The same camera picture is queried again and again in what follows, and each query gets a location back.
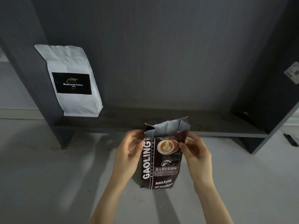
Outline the person's left hand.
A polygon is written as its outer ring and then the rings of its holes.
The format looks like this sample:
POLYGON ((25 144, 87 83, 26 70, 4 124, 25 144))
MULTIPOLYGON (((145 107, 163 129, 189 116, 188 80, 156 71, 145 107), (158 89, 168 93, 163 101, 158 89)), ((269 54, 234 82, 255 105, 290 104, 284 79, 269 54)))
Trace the person's left hand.
POLYGON ((134 150, 143 136, 142 130, 132 130, 125 134, 116 150, 111 178, 129 180, 133 176, 139 162, 134 160, 134 150))

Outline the person's right hand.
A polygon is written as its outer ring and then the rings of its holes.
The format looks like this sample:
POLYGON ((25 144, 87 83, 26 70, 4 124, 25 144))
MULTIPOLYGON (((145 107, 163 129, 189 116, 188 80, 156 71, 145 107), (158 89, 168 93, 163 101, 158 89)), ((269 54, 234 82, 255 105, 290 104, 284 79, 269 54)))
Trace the person's right hand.
POLYGON ((190 159, 186 162, 193 183, 208 184, 213 182, 211 153, 204 141, 199 136, 189 132, 184 143, 190 150, 190 159))

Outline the dark brown coffee bag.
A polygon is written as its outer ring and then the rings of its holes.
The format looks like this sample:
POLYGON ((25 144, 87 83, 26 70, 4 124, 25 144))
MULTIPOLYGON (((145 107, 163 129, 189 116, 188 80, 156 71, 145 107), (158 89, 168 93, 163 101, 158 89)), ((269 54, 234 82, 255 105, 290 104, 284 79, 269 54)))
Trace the dark brown coffee bag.
POLYGON ((183 156, 179 143, 185 142, 190 128, 188 117, 155 125, 145 123, 145 144, 141 153, 141 188, 170 189, 174 186, 183 156))

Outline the person's right forearm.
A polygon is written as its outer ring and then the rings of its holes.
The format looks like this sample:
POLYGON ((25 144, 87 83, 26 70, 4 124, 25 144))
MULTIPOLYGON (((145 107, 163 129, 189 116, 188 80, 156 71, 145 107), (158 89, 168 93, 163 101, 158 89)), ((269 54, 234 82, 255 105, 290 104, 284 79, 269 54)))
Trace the person's right forearm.
POLYGON ((214 182, 194 182, 194 189, 200 200, 206 224, 234 224, 214 182))

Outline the person's left forearm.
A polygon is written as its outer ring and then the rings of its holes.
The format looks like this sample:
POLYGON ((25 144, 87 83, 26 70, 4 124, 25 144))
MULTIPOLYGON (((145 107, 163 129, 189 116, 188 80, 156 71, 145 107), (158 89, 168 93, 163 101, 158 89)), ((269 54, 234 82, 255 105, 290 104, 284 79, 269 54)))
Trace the person's left forearm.
POLYGON ((110 179, 88 224, 114 224, 116 208, 128 181, 110 179))

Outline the dark grey shelf unit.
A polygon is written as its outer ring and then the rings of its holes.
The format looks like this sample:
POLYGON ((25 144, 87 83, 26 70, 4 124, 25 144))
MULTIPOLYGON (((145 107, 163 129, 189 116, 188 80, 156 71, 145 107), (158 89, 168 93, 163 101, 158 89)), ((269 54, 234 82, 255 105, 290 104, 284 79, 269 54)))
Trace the dark grey shelf unit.
POLYGON ((62 147, 188 116, 256 154, 299 108, 299 0, 0 0, 0 47, 62 147), (98 117, 63 116, 37 44, 84 50, 98 117))

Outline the white coffee bag black label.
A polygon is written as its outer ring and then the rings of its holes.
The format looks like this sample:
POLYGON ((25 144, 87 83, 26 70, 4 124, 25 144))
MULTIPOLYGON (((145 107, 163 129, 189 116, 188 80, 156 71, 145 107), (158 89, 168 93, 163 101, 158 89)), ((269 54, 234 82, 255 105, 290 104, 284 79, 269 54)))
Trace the white coffee bag black label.
POLYGON ((91 65, 76 46, 36 44, 46 60, 59 105, 67 117, 98 117, 103 109, 91 65))

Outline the black flat object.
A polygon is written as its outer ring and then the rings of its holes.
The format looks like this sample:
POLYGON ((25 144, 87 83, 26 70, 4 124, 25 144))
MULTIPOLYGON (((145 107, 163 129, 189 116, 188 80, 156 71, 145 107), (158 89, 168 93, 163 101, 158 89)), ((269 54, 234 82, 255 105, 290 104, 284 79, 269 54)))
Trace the black flat object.
POLYGON ((283 136, 293 147, 299 147, 299 144, 292 138, 291 135, 283 133, 283 136))

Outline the white sticker label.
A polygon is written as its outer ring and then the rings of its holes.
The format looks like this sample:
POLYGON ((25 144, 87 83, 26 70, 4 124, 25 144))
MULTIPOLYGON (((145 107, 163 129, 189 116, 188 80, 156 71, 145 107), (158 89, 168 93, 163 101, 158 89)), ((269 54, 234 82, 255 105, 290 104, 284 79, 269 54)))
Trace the white sticker label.
POLYGON ((295 84, 299 84, 299 63, 294 62, 284 74, 289 77, 295 84))

